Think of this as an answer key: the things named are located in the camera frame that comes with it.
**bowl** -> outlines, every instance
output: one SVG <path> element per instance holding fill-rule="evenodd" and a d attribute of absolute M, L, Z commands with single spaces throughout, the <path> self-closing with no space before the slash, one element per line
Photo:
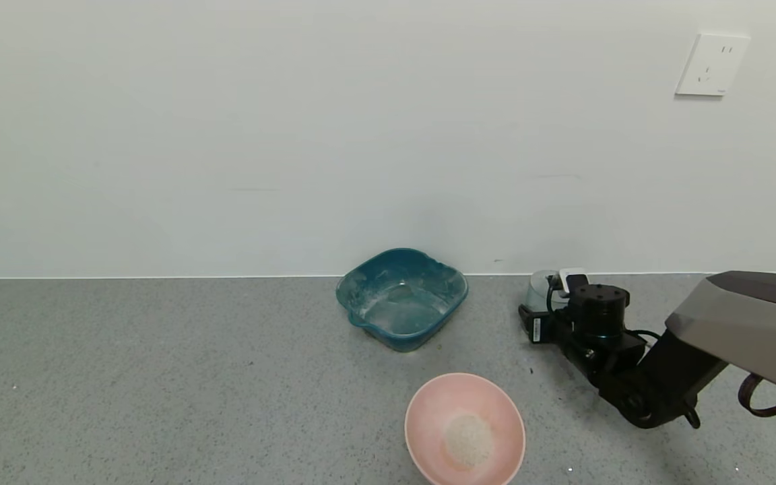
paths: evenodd
<path fill-rule="evenodd" d="M 434 485 L 504 485 L 523 463 L 526 429 L 499 386 L 479 375 L 444 374 L 412 396 L 406 446 Z"/>
<path fill-rule="evenodd" d="M 455 268 L 415 249 L 390 249 L 337 284 L 349 323 L 391 349 L 418 349 L 443 327 L 469 292 Z"/>

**gray floor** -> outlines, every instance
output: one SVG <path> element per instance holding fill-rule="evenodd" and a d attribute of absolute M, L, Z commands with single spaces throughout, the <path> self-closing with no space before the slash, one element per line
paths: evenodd
<path fill-rule="evenodd" d="M 699 278 L 604 282 L 631 290 L 628 326 L 660 331 Z M 403 414 L 452 371 L 520 408 L 515 483 L 776 483 L 776 418 L 740 408 L 745 372 L 703 391 L 700 430 L 635 429 L 556 351 L 530 349 L 523 278 L 469 280 L 410 354 L 348 325 L 336 279 L 0 280 L 0 483 L 422 484 Z"/>

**white powder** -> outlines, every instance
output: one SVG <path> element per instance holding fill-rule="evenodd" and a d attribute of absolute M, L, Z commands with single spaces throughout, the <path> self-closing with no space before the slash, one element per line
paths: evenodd
<path fill-rule="evenodd" d="M 447 452 L 457 463 L 476 467 L 493 451 L 493 435 L 490 425 L 481 418 L 466 414 L 454 418 L 445 432 Z"/>

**pink bowl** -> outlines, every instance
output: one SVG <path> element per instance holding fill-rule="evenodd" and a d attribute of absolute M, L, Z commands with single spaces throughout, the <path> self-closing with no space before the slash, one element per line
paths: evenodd
<path fill-rule="evenodd" d="M 456 418 L 470 415 L 483 420 L 492 436 L 489 457 L 474 467 L 452 457 L 445 439 Z M 434 485 L 505 485 L 523 463 L 526 429 L 514 401 L 499 386 L 479 375 L 444 374 L 412 396 L 406 409 L 406 445 Z"/>

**wall socket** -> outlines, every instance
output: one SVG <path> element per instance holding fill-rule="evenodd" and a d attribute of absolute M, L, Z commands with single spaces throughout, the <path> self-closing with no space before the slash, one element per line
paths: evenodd
<path fill-rule="evenodd" d="M 699 34 L 676 94 L 723 96 L 736 78 L 750 37 Z"/>

